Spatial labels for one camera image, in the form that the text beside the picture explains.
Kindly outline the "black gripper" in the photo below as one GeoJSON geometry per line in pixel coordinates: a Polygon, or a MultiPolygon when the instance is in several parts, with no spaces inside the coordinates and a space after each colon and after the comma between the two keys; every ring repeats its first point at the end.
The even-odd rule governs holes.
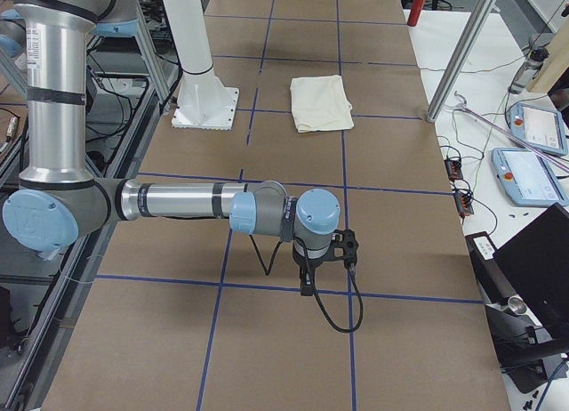
{"type": "Polygon", "coordinates": [[[314,285],[311,278],[316,276],[316,268],[332,259],[332,247],[311,250],[302,241],[293,241],[293,259],[300,269],[301,295],[312,296],[314,285]]]}

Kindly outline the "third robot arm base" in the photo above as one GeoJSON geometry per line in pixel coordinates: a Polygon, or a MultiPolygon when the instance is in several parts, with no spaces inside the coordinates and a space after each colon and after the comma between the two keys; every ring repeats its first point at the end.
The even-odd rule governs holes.
{"type": "Polygon", "coordinates": [[[10,58],[20,56],[26,49],[25,21],[15,9],[1,12],[1,49],[10,58]]]}

